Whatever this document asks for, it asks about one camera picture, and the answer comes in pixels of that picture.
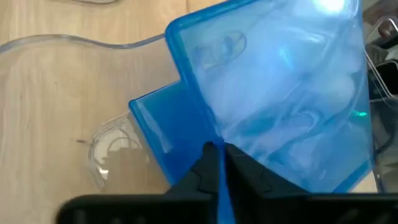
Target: wooden table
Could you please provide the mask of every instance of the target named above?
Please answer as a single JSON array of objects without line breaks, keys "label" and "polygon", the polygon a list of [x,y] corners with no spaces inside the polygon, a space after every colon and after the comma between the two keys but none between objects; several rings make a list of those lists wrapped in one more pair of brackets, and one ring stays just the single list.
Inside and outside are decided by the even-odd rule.
[{"label": "wooden table", "polygon": [[[37,34],[133,43],[220,1],[2,0],[0,44]],[[129,100],[176,80],[161,40],[111,50],[58,38],[0,54],[0,223],[51,223],[62,202],[83,194],[165,192],[169,185],[144,142],[113,153],[103,189],[86,163],[94,130],[126,112]],[[374,191],[371,176],[364,183],[359,191]]]}]

